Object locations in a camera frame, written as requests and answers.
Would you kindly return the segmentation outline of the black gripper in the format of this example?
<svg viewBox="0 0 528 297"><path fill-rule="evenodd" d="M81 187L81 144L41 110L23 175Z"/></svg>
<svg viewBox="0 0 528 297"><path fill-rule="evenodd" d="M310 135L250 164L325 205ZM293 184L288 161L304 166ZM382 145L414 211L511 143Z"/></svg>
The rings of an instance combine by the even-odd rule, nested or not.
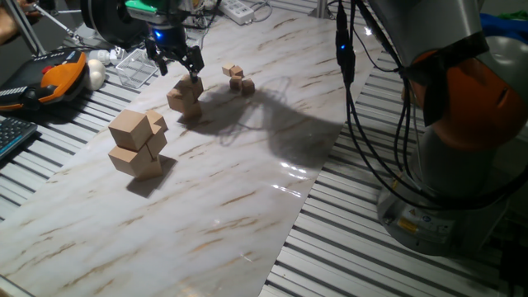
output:
<svg viewBox="0 0 528 297"><path fill-rule="evenodd" d="M148 32L148 38L145 40L147 56L158 66L161 75L167 74L167 65L163 57L181 58L182 65L189 72L191 82L196 83L205 63L200 47L187 45L184 26L177 23L149 23Z"/></svg>

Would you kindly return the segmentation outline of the person's left hand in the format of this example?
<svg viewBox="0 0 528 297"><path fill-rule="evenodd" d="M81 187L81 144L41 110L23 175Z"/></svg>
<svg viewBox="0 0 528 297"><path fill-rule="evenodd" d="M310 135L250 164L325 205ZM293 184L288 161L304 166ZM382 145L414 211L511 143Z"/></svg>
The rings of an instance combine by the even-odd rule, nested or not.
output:
<svg viewBox="0 0 528 297"><path fill-rule="evenodd" d="M25 13L28 21L33 25L39 21L41 14L37 11L31 11L32 1L27 0L17 0L19 7ZM9 15L7 9L2 4L1 5L1 45L8 43L10 40L14 39L18 34L17 23Z"/></svg>

